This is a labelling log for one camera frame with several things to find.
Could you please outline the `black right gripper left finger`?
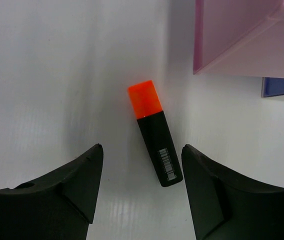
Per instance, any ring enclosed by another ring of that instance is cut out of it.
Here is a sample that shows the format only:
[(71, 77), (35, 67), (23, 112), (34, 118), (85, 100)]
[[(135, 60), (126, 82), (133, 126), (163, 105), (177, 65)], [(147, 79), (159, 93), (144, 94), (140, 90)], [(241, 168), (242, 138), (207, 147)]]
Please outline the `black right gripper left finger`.
[(0, 240), (84, 240), (95, 216), (104, 151), (78, 158), (17, 187), (0, 189)]

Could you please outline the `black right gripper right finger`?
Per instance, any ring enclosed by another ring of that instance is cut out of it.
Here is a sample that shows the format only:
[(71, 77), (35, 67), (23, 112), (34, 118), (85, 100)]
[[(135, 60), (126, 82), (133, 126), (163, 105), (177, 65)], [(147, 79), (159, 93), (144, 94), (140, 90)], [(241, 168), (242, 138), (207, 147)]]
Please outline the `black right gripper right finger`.
[(198, 240), (284, 240), (284, 187), (236, 172), (187, 144), (182, 168)]

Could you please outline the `orange highlighter marker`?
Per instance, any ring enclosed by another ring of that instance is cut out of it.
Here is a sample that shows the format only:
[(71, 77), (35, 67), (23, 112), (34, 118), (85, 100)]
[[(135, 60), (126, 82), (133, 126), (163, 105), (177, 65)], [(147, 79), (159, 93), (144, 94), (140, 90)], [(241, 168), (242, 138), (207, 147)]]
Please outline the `orange highlighter marker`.
[(169, 187), (181, 182), (179, 159), (153, 81), (132, 85), (127, 91), (160, 185)]

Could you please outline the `pink drawer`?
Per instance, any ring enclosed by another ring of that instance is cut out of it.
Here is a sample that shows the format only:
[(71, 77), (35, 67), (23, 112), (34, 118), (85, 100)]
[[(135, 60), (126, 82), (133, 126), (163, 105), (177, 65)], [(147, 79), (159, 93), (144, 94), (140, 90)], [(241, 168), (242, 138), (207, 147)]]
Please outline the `pink drawer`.
[(284, 0), (197, 0), (194, 74), (284, 78)]

